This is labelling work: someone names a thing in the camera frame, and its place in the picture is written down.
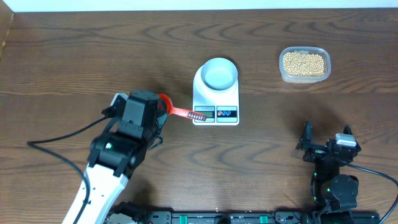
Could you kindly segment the red measuring scoop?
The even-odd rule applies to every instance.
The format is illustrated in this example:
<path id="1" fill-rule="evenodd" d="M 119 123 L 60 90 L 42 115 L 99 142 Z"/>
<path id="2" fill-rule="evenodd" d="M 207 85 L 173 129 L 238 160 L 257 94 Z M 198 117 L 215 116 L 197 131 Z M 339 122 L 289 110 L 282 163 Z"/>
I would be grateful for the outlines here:
<path id="1" fill-rule="evenodd" d="M 183 109 L 183 108 L 174 107 L 172 100 L 166 94 L 159 93 L 159 98 L 164 101 L 168 114 L 176 115 L 179 117 L 183 117 L 183 118 L 187 118 L 187 119 L 191 119 L 191 120 L 195 120 L 195 121 L 205 121 L 207 119 L 207 117 L 202 113 L 198 113 L 196 111 L 187 110 L 187 109 Z"/>

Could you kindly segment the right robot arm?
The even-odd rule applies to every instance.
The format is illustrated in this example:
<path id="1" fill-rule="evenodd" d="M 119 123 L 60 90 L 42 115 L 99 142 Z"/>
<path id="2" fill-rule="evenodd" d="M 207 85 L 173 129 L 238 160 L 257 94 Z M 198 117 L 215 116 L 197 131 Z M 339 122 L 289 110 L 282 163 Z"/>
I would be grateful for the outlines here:
<path id="1" fill-rule="evenodd" d="M 340 173 L 340 168 L 350 164 L 361 148 L 350 127 L 324 145 L 312 142 L 312 125 L 307 121 L 296 145 L 303 151 L 303 161 L 315 164 L 311 193 L 319 213 L 342 212 L 357 207 L 359 180 Z"/>

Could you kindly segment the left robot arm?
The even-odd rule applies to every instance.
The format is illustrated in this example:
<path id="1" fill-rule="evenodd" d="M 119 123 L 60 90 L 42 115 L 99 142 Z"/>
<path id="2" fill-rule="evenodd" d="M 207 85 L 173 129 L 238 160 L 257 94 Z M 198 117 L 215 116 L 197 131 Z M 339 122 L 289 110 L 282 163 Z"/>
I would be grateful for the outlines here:
<path id="1" fill-rule="evenodd" d="M 110 121 L 91 142 L 84 180 L 64 223 L 103 223 L 134 170 L 156 141 L 167 120 L 164 100 L 154 92 L 115 94 L 102 114 Z"/>

